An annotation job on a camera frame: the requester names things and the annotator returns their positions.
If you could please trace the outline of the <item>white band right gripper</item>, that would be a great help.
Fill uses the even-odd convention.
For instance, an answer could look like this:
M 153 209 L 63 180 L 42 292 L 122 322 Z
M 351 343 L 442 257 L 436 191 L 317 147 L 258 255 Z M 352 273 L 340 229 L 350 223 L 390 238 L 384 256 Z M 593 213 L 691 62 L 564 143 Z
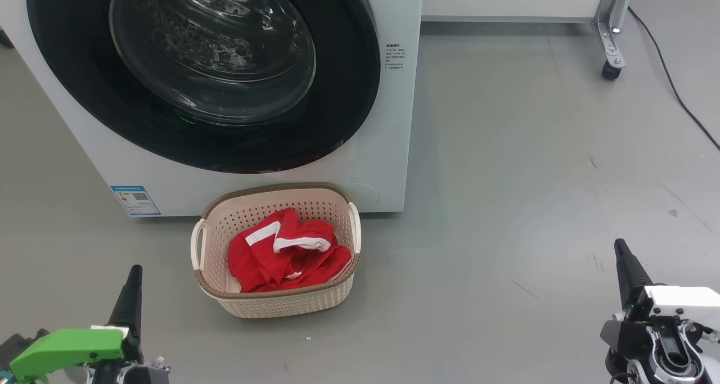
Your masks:
M 718 343 L 719 297 L 707 287 L 654 285 L 626 241 L 614 241 L 623 313 L 601 330 L 614 351 L 653 351 L 668 345 L 682 351 L 699 340 Z

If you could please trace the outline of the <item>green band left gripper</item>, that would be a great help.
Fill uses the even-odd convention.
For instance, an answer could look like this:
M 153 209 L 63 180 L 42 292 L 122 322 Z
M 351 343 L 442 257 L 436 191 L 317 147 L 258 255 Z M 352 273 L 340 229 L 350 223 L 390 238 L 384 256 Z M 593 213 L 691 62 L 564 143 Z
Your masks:
M 162 358 L 143 362 L 142 266 L 134 265 L 107 326 L 64 328 L 41 336 L 10 361 L 11 383 L 47 383 L 56 371 L 80 368 L 86 383 L 169 383 Z

